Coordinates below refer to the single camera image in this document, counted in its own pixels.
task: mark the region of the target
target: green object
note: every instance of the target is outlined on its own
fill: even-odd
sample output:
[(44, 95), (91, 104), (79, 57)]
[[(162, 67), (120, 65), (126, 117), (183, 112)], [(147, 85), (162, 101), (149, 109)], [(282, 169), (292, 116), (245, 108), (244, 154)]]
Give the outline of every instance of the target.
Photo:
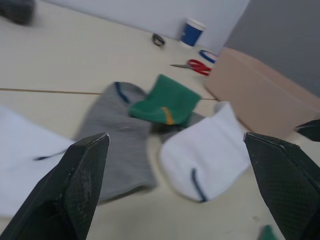
[(258, 240), (277, 240), (270, 225), (264, 226)]
[(129, 114), (154, 123), (186, 125), (200, 99), (200, 95), (161, 74), (149, 95), (132, 105)]

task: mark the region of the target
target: table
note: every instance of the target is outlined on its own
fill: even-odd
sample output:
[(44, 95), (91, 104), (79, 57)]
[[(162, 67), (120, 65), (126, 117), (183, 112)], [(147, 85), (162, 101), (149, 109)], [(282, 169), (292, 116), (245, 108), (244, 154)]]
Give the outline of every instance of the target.
[[(197, 48), (187, 50), (166, 39), (166, 47), (159, 49), (148, 32), (44, 2), (37, 12), (32, 28), (0, 20), (0, 88), (78, 93), (6, 90), (0, 92), (1, 104), (72, 138), (111, 82), (131, 82), (147, 91), (163, 73), (202, 95), (195, 112), (213, 114), (216, 101), (203, 88), (205, 78), (169, 66), (190, 58), (206, 62)], [(317, 143), (299, 135), (293, 139), (316, 156)], [(273, 226), (278, 239), (284, 239), (260, 195), (252, 167), (217, 199), (200, 204), (171, 189), (158, 164), (160, 148), (159, 136), (150, 135), (147, 154), (159, 187), (100, 204), (88, 240), (255, 240), (266, 224)], [(9, 221), (0, 218), (0, 232)]]

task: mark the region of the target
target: white wall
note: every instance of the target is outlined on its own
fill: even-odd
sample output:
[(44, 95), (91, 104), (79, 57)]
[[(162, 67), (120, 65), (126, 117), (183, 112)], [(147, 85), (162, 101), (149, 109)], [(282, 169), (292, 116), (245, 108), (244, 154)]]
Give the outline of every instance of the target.
[(250, 0), (46, 0), (178, 39), (186, 18), (207, 26), (197, 45), (218, 53)]

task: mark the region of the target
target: brown box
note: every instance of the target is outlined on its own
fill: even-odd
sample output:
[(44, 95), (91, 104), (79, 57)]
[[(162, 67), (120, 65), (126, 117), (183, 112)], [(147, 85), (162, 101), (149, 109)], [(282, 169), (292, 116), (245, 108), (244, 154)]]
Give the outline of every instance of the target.
[(206, 88), (229, 101), (250, 131), (285, 139), (320, 116), (320, 99), (261, 61), (224, 48)]

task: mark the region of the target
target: blue cup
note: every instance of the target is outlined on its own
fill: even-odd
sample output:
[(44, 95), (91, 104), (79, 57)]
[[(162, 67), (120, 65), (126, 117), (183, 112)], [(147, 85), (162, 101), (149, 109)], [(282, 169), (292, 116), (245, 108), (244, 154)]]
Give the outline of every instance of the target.
[(193, 48), (205, 29), (206, 26), (203, 23), (188, 18), (185, 23), (180, 43), (186, 48)]

